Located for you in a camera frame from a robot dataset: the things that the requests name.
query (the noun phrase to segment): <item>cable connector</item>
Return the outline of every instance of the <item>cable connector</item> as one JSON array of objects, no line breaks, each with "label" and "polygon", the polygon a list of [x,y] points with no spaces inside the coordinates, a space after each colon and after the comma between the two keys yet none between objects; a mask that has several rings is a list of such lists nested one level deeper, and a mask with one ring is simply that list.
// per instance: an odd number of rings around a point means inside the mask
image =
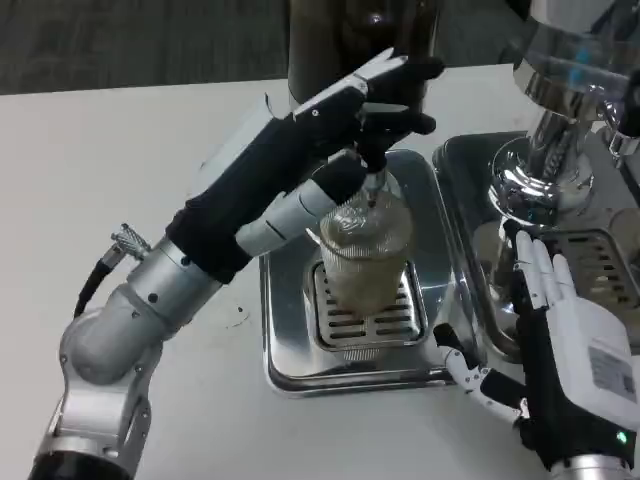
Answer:
[{"label": "cable connector", "polygon": [[151,251],[151,245],[126,223],[120,226],[119,232],[111,234],[111,240],[113,240],[125,254],[131,255],[139,262],[143,261],[144,257]]}]

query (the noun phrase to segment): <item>metal drip tray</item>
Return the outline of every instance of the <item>metal drip tray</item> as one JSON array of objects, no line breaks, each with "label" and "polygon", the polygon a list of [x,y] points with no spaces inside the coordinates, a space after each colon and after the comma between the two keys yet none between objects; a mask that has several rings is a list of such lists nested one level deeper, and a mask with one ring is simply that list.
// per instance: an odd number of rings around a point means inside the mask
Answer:
[{"label": "metal drip tray", "polygon": [[325,283],[318,245],[300,237],[260,260],[267,378],[289,395],[443,385],[449,374],[430,335],[456,329],[475,348],[458,308],[455,270],[445,237],[435,174],[415,152],[387,154],[389,171],[413,217],[412,251],[394,305],[367,317],[340,309]]},{"label": "metal drip tray", "polygon": [[331,295],[322,263],[313,267],[313,292],[320,340],[328,350],[407,346],[424,336],[409,268],[402,274],[396,302],[375,315],[358,317],[342,310]]},{"label": "metal drip tray", "polygon": [[[433,159],[452,249],[472,292],[480,330],[486,334],[488,345],[514,362],[519,358],[513,339],[517,316],[508,298],[513,258],[499,238],[501,216],[491,203],[489,188],[495,153],[522,135],[516,132],[455,137],[440,147]],[[621,251],[622,243],[610,229],[617,213],[638,205],[620,171],[613,167],[611,155],[598,134],[586,137],[583,151],[594,174],[589,202],[582,209],[562,215],[556,229],[545,230],[540,236],[551,251],[567,257],[578,294],[622,320],[632,351],[638,353],[640,297],[637,280],[629,268],[635,252]]]},{"label": "metal drip tray", "polygon": [[604,230],[549,232],[549,252],[567,258],[580,296],[624,316],[640,305],[638,291],[615,245]]}]

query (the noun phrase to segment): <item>black cylinder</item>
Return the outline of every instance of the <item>black cylinder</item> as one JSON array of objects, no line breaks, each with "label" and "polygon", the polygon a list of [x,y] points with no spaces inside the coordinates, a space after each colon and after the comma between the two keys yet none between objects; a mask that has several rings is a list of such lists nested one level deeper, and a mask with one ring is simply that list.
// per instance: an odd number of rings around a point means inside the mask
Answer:
[{"label": "black cylinder", "polygon": [[[292,100],[305,102],[376,54],[433,54],[440,0],[287,0]],[[421,110],[425,86],[379,92],[371,101]]]},{"label": "black cylinder", "polygon": [[101,458],[78,452],[39,455],[29,480],[132,480],[123,469]]}]

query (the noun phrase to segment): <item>white robotic hand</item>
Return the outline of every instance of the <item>white robotic hand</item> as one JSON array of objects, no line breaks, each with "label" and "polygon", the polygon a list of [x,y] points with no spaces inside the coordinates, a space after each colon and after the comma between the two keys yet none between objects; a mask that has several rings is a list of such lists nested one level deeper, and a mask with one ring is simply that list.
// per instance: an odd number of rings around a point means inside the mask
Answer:
[{"label": "white robotic hand", "polygon": [[518,427],[552,475],[628,478],[640,409],[626,329],[579,296],[565,257],[552,259],[515,222],[505,230],[516,252],[512,301],[526,385],[469,365],[451,327],[440,325],[445,365],[472,398]]}]

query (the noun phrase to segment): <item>black cable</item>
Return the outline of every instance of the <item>black cable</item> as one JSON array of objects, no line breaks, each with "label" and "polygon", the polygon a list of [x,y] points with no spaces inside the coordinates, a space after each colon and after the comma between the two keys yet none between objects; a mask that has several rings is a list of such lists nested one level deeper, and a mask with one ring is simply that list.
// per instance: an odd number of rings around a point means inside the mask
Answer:
[{"label": "black cable", "polygon": [[93,295],[98,290],[98,287],[107,275],[111,273],[111,268],[107,266],[102,260],[98,260],[95,267],[89,274],[89,278],[84,282],[84,286],[78,294],[78,302],[76,308],[73,311],[73,318],[77,318],[84,313],[84,309],[87,307],[87,303],[91,300]]},{"label": "black cable", "polygon": [[116,268],[124,256],[124,252],[114,244],[107,250],[103,257],[98,260],[89,277],[84,282],[82,290],[80,290],[78,294],[78,301],[73,311],[73,318],[77,318],[84,313],[87,304],[93,298],[102,281]]}]

